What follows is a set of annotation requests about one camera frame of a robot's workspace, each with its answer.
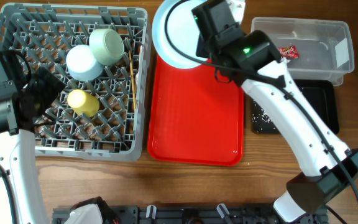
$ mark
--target wood grain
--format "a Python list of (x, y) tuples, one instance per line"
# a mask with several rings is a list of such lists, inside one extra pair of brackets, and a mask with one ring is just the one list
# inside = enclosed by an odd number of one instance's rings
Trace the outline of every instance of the wood grain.
[[(0, 10), (6, 0), (0, 0)], [(161, 3), (155, 1), (32, 1), (50, 4), (93, 4), (143, 7), (153, 16)], [(242, 27), (250, 30), (257, 16), (297, 17), (346, 21), (354, 46), (356, 69), (335, 89), (339, 137), (358, 147), (358, 1), (351, 0), (247, 0)], [(150, 105), (153, 73), (147, 80)], [(137, 162), (98, 162), (54, 157), (37, 158), (39, 179), (49, 216), (53, 208), (67, 208), (79, 201), (102, 196), (110, 205), (230, 205), (270, 203), (285, 191), (286, 182), (299, 173), (298, 164), (281, 136), (256, 135), (250, 131), (247, 99), (244, 158), (235, 167), (174, 164), (153, 160), (146, 145)], [(358, 207), (350, 189), (329, 205), (348, 223), (358, 223)], [(331, 217), (331, 223), (338, 223)]]

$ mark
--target gray dish rack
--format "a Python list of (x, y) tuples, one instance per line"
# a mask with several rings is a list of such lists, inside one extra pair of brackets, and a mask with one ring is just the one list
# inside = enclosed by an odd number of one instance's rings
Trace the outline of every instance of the gray dish rack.
[[(110, 28), (122, 37), (126, 52), (116, 65), (91, 82), (70, 76), (68, 51), (89, 44), (95, 29)], [(46, 116), (57, 121), (36, 130), (36, 156), (63, 156), (103, 161), (135, 161), (142, 153), (145, 88), (150, 62), (151, 28), (147, 11), (135, 7), (69, 6), (9, 3), (0, 13), (0, 50), (18, 50), (34, 71), (49, 69), (67, 86)], [(129, 51), (138, 73), (137, 109), (133, 107)], [(101, 109), (92, 118), (76, 114), (68, 94), (81, 89), (97, 96)]]

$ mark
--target clear plastic container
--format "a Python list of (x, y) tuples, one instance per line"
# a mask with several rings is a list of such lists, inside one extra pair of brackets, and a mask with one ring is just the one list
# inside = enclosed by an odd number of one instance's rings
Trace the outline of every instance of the clear plastic container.
[(294, 79), (341, 85), (343, 76), (354, 70), (352, 38), (345, 22), (255, 17), (254, 30), (264, 31), (277, 47), (296, 47), (300, 57), (288, 63)]

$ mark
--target plastic tray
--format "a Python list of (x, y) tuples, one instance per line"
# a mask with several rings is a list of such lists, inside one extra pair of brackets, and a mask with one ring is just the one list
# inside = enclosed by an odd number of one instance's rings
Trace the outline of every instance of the plastic tray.
[(150, 155), (158, 160), (234, 166), (243, 155), (244, 92), (205, 65), (177, 69), (157, 57)]
[[(116, 30), (124, 40), (126, 54), (117, 65), (105, 67), (99, 78), (78, 82), (68, 73), (65, 57), (72, 47), (89, 44), (90, 33), (100, 28)], [(141, 8), (13, 3), (2, 7), (0, 50), (20, 51), (32, 69), (45, 67), (67, 84), (46, 111), (57, 124), (40, 127), (36, 132), (37, 156), (107, 161), (134, 161), (140, 157), (150, 38), (147, 12)], [(129, 75), (130, 50), (134, 54), (134, 73), (139, 71), (135, 111)], [(98, 97), (101, 111), (92, 119), (75, 114), (68, 106), (67, 96), (75, 89)]]
[[(295, 80), (296, 85), (327, 127), (334, 134), (339, 133), (339, 121), (335, 102), (334, 87), (325, 80)], [(259, 134), (279, 134), (280, 132), (265, 111), (251, 101), (252, 130)]]
[(354, 70), (352, 37), (342, 21), (256, 17), (251, 31), (264, 31), (277, 47), (295, 45), (300, 57), (288, 63), (294, 79), (343, 83)]
[[(192, 218), (199, 218), (205, 224), (225, 224), (219, 216), (216, 207), (173, 207), (157, 208), (155, 220), (146, 218), (146, 208), (136, 206), (110, 207), (119, 217), (122, 224), (184, 224)], [(250, 204), (242, 207), (228, 207), (231, 220), (235, 224), (283, 224), (273, 214), (269, 204)], [(69, 209), (53, 209), (52, 224), (64, 224), (69, 215)], [(314, 215), (306, 215), (296, 224), (328, 224), (327, 210), (319, 209)]]

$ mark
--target wooden chopstick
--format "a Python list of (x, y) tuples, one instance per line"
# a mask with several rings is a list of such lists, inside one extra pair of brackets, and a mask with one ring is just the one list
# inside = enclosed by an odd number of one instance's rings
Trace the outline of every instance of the wooden chopstick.
[(129, 51), (129, 66), (131, 68), (131, 83), (132, 83), (132, 94), (134, 97), (134, 110), (136, 110), (136, 83), (134, 76), (134, 66), (132, 65), (132, 52)]

